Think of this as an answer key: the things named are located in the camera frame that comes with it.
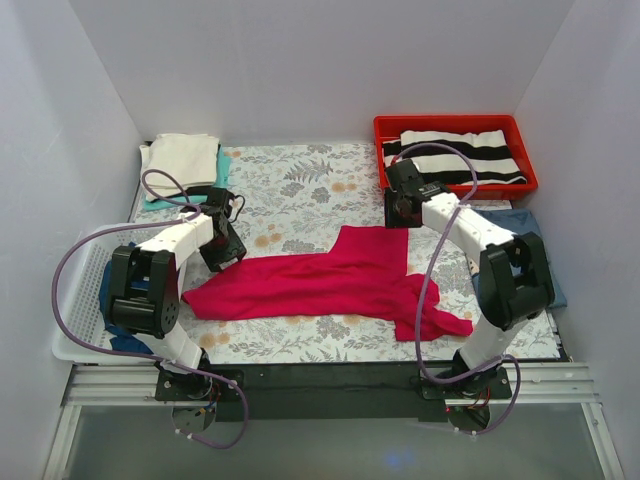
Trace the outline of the crimson red t shirt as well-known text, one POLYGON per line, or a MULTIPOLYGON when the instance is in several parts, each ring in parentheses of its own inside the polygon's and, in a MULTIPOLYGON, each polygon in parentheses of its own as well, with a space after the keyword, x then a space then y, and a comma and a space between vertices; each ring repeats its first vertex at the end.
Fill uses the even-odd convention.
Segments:
POLYGON ((243 260, 182 299, 200 320, 359 315, 393 323, 401 342, 469 336, 470 320, 438 309, 438 286, 409 273, 408 250, 405 229, 344 226, 327 253, 243 260))

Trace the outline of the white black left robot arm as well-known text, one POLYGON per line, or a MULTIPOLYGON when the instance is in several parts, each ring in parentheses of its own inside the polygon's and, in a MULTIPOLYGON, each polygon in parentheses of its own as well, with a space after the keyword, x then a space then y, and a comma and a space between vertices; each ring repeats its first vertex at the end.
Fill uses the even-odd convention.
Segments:
POLYGON ((246 248, 232 226, 237 198, 213 187, 195 218, 135 246, 119 247, 111 258, 105 321, 140 340, 160 362, 186 366, 178 387, 193 400, 211 392, 213 377, 199 366, 204 352, 178 321, 186 262, 198 253, 211 272, 219 273, 243 259, 246 248))

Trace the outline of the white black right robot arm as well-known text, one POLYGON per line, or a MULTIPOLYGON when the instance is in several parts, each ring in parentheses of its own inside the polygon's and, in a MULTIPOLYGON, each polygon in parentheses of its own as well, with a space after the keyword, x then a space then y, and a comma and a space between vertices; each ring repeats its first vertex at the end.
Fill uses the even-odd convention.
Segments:
POLYGON ((425 183, 409 160, 393 159, 385 175, 399 195, 397 213, 439 232, 479 267, 481 316, 454 355, 448 376, 431 375, 416 348, 427 381, 453 384, 460 395, 475 397, 489 384, 487 371, 506 360, 506 350, 525 322, 555 300, 544 242, 533 232, 519 235, 488 221, 439 182, 425 183))

